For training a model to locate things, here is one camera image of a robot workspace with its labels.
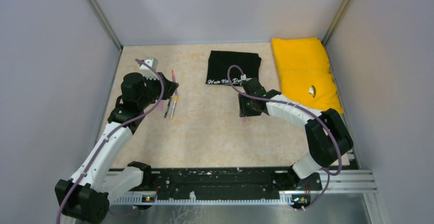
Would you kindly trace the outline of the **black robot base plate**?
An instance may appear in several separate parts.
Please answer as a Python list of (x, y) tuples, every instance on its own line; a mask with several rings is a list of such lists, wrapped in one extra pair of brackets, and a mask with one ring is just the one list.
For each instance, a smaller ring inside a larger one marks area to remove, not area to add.
[(319, 173), (300, 180), (289, 166), (155, 168), (133, 191), (157, 192), (158, 200), (272, 200), (281, 191), (321, 191)]

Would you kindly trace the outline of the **thin pink pen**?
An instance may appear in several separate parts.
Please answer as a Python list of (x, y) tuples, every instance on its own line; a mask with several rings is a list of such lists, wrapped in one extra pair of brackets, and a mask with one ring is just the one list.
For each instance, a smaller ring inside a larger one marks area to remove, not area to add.
[[(174, 83), (176, 83), (176, 76), (175, 76), (175, 72), (174, 72), (174, 70), (171, 70), (171, 76), (172, 76), (172, 81), (173, 81)], [(176, 97), (179, 96), (179, 93), (178, 93), (178, 87), (179, 87), (179, 86), (177, 86), (177, 87), (175, 88), (175, 91), (174, 91), (174, 94), (175, 94)]]

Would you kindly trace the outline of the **white yellow marker pen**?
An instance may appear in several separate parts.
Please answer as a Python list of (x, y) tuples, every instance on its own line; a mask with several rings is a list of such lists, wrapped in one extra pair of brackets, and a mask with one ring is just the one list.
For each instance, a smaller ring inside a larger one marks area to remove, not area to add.
[(177, 102), (178, 102), (178, 98), (179, 98), (179, 96), (175, 96), (175, 98), (174, 98), (174, 102), (173, 102), (171, 113), (170, 113), (170, 117), (169, 117), (171, 120), (173, 119), (175, 111), (176, 111), (176, 105), (177, 105)]

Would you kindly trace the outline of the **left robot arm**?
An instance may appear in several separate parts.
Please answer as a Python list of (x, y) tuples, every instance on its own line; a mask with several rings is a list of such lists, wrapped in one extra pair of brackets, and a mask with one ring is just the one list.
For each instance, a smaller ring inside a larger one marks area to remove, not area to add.
[(69, 180), (59, 180), (55, 194), (59, 202), (56, 223), (101, 223), (110, 206), (134, 187), (149, 189), (154, 182), (150, 165), (132, 162), (118, 175), (107, 177), (111, 164), (132, 138), (146, 115), (161, 100), (169, 99), (179, 84), (161, 72), (153, 77), (129, 73), (123, 77), (121, 95), (109, 115), (99, 141)]

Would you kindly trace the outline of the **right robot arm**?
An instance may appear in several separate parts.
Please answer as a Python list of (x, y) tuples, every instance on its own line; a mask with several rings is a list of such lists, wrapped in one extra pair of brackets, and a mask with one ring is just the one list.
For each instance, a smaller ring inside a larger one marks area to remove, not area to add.
[(257, 78), (241, 76), (243, 93), (238, 95), (240, 117), (266, 114), (283, 119), (306, 133), (308, 152), (289, 170), (288, 182), (294, 189), (302, 189), (309, 176), (333, 162), (342, 165), (342, 156), (354, 142), (341, 115), (333, 108), (321, 111), (298, 104), (279, 91), (269, 91)]

